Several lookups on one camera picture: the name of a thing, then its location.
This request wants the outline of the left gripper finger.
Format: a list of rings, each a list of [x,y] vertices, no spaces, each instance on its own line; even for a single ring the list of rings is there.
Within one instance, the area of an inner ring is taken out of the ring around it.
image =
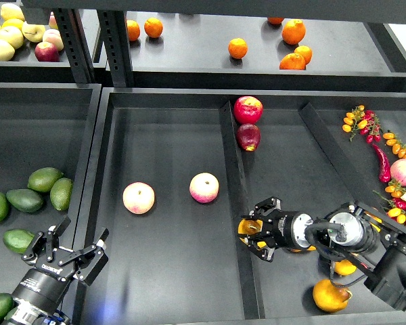
[[[74,264],[73,278],[86,286],[92,285],[108,262],[108,256],[105,253],[105,241],[109,236],[109,230],[105,227],[101,230],[101,234],[91,245],[60,258],[61,268],[70,263]]]
[[[70,222],[70,218],[65,215],[57,225],[51,225],[46,232],[37,232],[23,252],[21,259],[28,265],[34,265],[40,258],[45,258],[46,262],[53,262],[59,248],[59,238]]]

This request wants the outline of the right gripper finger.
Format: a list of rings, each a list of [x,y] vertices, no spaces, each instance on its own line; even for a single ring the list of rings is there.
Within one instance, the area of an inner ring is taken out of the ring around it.
[[[275,248],[270,248],[265,242],[257,242],[247,237],[239,236],[240,240],[246,245],[247,249],[262,261],[272,262]]]
[[[275,211],[281,210],[281,200],[277,197],[271,196],[263,201],[254,205],[254,209],[247,215],[242,215],[240,219],[263,221],[266,223],[273,223]]]

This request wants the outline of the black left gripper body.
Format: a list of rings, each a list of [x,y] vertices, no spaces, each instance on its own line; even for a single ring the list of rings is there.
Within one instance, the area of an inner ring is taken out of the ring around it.
[[[42,252],[37,258],[35,268],[56,280],[69,280],[77,271],[76,261],[70,259],[73,254],[74,251],[64,247],[54,248],[51,257]]]

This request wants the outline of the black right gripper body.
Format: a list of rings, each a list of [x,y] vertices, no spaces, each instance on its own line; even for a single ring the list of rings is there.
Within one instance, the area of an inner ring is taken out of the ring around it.
[[[264,242],[269,248],[287,247],[288,241],[285,233],[285,223],[288,214],[285,211],[272,211],[267,215],[268,220],[264,222]]]

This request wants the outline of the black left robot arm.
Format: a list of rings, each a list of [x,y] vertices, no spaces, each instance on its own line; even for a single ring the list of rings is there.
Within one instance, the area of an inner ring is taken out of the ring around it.
[[[8,248],[21,254],[30,269],[13,293],[0,293],[0,324],[70,324],[60,305],[73,281],[92,285],[108,262],[104,228],[85,248],[74,251],[60,245],[69,226],[68,217],[44,232],[9,230],[4,235]]]

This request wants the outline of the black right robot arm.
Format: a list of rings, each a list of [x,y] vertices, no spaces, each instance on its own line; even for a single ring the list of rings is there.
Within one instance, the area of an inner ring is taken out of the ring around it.
[[[395,310],[406,310],[406,227],[356,201],[321,219],[283,211],[270,197],[240,217],[238,237],[248,250],[271,262],[278,248],[314,247],[332,265],[347,260],[362,273],[365,287]]]

